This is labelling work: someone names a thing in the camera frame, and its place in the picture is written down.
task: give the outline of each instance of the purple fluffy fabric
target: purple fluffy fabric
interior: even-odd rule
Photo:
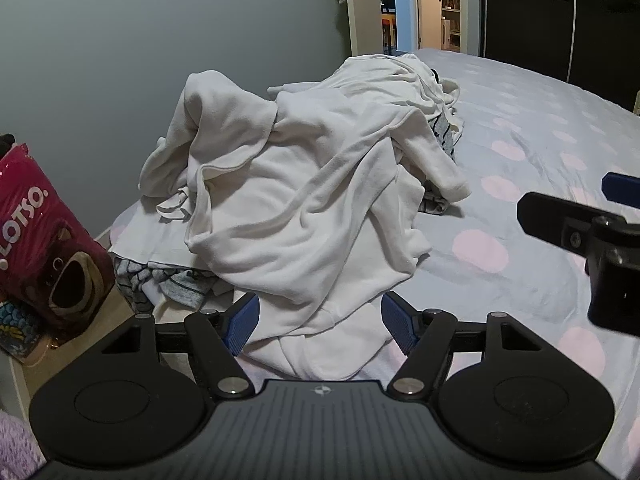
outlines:
[[[0,411],[0,479],[23,480],[44,463],[42,452],[27,425]]]

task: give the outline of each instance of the black sliding wardrobe door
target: black sliding wardrobe door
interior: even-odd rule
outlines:
[[[566,80],[574,0],[486,0],[484,56]]]
[[[640,91],[640,0],[577,0],[569,81],[633,109]]]

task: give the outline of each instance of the blue gripper pad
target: blue gripper pad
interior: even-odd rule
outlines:
[[[238,356],[258,325],[260,300],[255,294],[245,294],[229,308],[228,312],[232,315],[228,319],[222,342],[234,356]]]
[[[610,202],[640,209],[640,178],[609,172],[602,178],[602,193]]]
[[[394,298],[396,294],[382,296],[382,322],[404,355],[409,355],[420,338],[414,333],[412,316]]]

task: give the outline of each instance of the bed sheet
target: bed sheet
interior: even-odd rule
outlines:
[[[455,155],[472,194],[442,216],[418,215],[433,250],[395,290],[419,310],[442,308],[462,320],[509,312],[598,378],[617,413],[599,459],[622,478],[640,447],[640,342],[590,325],[584,259],[525,235],[516,202],[534,190],[640,222],[640,210],[600,191],[608,171],[640,176],[640,118],[518,67],[453,52],[416,54],[460,84],[456,108],[465,126]]]

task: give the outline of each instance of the pink bag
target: pink bag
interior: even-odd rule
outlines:
[[[28,153],[22,144],[0,160],[0,286],[66,340],[91,323],[113,266]]]

